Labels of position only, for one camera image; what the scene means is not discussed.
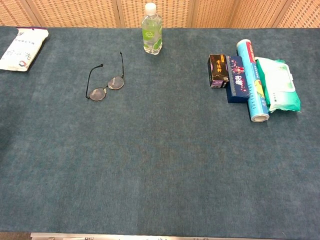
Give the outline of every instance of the wet wipes package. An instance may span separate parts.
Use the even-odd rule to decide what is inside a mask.
[[[17,29],[17,36],[0,59],[0,69],[25,72],[49,33],[47,29],[39,27]]]
[[[229,84],[226,86],[228,103],[246,103],[249,99],[249,89],[245,68],[241,56],[225,56],[229,74]]]
[[[299,112],[301,102],[289,66],[264,57],[255,59],[268,110],[271,113],[277,109]]]
[[[225,88],[229,82],[226,56],[223,54],[210,54],[208,72],[210,88]]]

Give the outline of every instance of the eyeglasses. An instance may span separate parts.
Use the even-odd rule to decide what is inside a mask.
[[[107,95],[107,88],[109,89],[113,89],[113,90],[118,90],[120,88],[122,88],[125,85],[125,81],[124,81],[124,75],[125,75],[125,71],[124,71],[124,58],[122,57],[122,53],[121,54],[121,60],[122,60],[122,76],[115,76],[114,78],[112,78],[109,82],[108,85],[105,87],[98,87],[96,89],[94,89],[93,91],[91,91],[89,93],[88,96],[88,88],[89,88],[89,81],[90,81],[90,75],[92,73],[92,71],[94,69],[97,68],[101,68],[104,65],[100,64],[99,66],[95,66],[94,68],[91,69],[90,73],[89,73],[89,77],[88,77],[88,83],[86,85],[86,92],[85,92],[85,97],[87,99],[91,99],[93,101],[101,101],[102,99],[104,99]]]

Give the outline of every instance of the eyeglass temple arm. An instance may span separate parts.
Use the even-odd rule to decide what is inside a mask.
[[[96,68],[101,68],[103,67],[104,65],[101,63],[99,66],[95,66],[94,68],[91,69],[90,73],[89,73],[89,77],[88,77],[88,83],[86,85],[86,91],[85,91],[85,98],[89,99],[90,97],[88,97],[88,88],[89,88],[89,80],[90,80],[90,75],[92,73],[92,71]]]
[[[122,52],[120,52],[120,54],[121,54],[121,60],[122,60],[122,76],[121,76],[121,78],[124,78],[124,76],[125,76],[124,58],[122,57]]]

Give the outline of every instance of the cardboard box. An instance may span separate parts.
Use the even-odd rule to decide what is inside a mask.
[[[210,54],[208,72],[210,88],[225,88],[229,82],[226,56],[223,54]]]
[[[241,56],[226,56],[229,84],[226,87],[228,103],[246,103],[249,88]]]

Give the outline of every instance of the plastic wrap roll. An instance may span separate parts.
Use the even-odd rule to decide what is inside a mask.
[[[246,81],[249,88],[248,106],[251,121],[263,122],[269,119],[267,103],[261,85],[251,41],[243,39],[236,44],[238,55],[242,57]]]

